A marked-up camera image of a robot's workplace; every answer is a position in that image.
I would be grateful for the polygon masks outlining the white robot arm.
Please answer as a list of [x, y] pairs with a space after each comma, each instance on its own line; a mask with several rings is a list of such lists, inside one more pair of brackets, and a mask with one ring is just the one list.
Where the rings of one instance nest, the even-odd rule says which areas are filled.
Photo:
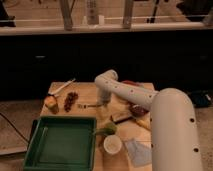
[[186, 93], [125, 84], [115, 70], [96, 76], [94, 83], [100, 102], [108, 103], [114, 93], [150, 112], [152, 171], [203, 171], [195, 110]]

